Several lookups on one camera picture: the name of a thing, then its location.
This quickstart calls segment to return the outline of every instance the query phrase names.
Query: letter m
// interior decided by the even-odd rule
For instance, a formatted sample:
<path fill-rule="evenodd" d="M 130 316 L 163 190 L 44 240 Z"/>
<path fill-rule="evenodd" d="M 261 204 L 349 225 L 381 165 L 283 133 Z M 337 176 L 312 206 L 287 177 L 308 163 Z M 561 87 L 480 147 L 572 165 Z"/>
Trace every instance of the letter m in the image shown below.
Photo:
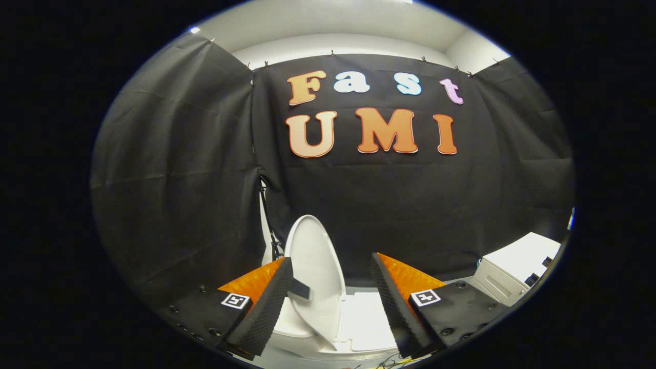
<path fill-rule="evenodd" d="M 362 143 L 358 145 L 358 151 L 364 153 L 377 152 L 379 146 L 374 142 L 374 136 L 378 139 L 382 149 L 389 151 L 392 147 L 394 137 L 394 151 L 403 153 L 417 152 L 415 138 L 412 132 L 412 118 L 415 116 L 410 110 L 394 110 L 390 123 L 375 108 L 360 108 L 356 115 L 362 122 Z"/>

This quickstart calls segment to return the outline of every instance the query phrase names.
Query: pink letter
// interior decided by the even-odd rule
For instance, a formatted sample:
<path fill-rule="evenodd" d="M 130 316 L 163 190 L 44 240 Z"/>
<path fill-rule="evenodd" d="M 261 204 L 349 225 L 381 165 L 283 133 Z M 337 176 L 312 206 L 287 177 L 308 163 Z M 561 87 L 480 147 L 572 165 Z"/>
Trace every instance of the pink letter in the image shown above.
<path fill-rule="evenodd" d="M 449 98 L 451 101 L 455 102 L 456 104 L 460 105 L 464 101 L 462 100 L 462 97 L 459 97 L 455 91 L 458 89 L 458 86 L 454 85 L 450 79 L 443 79 L 440 81 L 440 85 L 443 85 L 445 89 L 447 89 L 447 95 L 449 95 Z"/>

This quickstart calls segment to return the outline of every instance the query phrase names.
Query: white box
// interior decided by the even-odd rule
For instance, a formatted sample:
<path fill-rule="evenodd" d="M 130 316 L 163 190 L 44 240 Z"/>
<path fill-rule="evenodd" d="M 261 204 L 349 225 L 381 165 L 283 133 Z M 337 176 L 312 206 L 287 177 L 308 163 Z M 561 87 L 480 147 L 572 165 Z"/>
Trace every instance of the white box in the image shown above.
<path fill-rule="evenodd" d="M 511 306 L 531 287 L 526 280 L 546 271 L 544 260 L 556 257 L 560 244 L 529 233 L 506 247 L 483 256 L 474 274 L 474 286 L 497 301 Z"/>

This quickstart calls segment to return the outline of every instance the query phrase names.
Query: toilet lid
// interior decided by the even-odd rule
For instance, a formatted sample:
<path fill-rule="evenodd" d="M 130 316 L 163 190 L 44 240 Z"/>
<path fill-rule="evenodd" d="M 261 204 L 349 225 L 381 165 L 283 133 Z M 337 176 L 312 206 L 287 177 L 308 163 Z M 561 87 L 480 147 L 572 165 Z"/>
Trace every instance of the toilet lid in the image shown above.
<path fill-rule="evenodd" d="M 291 305 L 332 344 L 338 334 L 346 287 L 333 243 L 319 219 L 304 215 L 296 220 L 285 243 L 285 256 L 291 258 L 294 278 L 310 287 L 309 301 L 292 296 Z"/>

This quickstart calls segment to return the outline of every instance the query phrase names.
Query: toilet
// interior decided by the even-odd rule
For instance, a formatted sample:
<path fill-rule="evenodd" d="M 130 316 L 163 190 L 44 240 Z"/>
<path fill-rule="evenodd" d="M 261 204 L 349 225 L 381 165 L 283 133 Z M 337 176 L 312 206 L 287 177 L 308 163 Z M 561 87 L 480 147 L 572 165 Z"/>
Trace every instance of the toilet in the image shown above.
<path fill-rule="evenodd" d="M 398 352 L 378 292 L 346 295 L 344 276 L 323 225 L 304 215 L 285 243 L 294 278 L 310 299 L 288 294 L 267 346 L 319 360 L 364 360 Z"/>

